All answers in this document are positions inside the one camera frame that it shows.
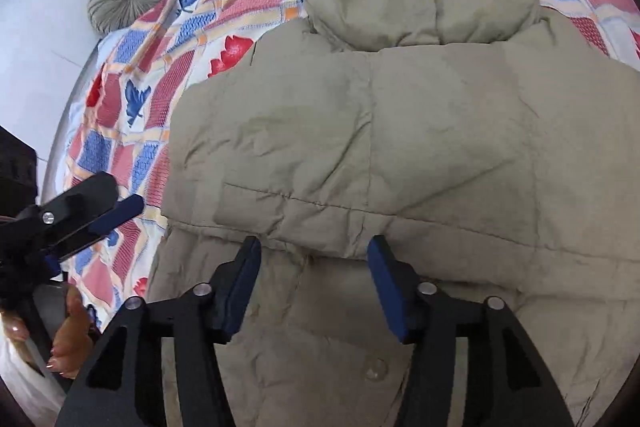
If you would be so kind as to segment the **person left hand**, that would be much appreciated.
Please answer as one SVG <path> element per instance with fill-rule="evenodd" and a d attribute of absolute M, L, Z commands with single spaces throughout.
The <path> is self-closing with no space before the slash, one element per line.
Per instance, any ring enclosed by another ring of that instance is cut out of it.
<path fill-rule="evenodd" d="M 70 284 L 65 284 L 66 317 L 56 332 L 47 361 L 47 369 L 67 379 L 75 379 L 93 349 L 90 338 L 92 322 L 82 303 L 81 293 Z M 18 356 L 34 371 L 37 369 L 27 347 L 29 332 L 24 321 L 14 312 L 1 311 L 4 335 L 8 338 Z"/>

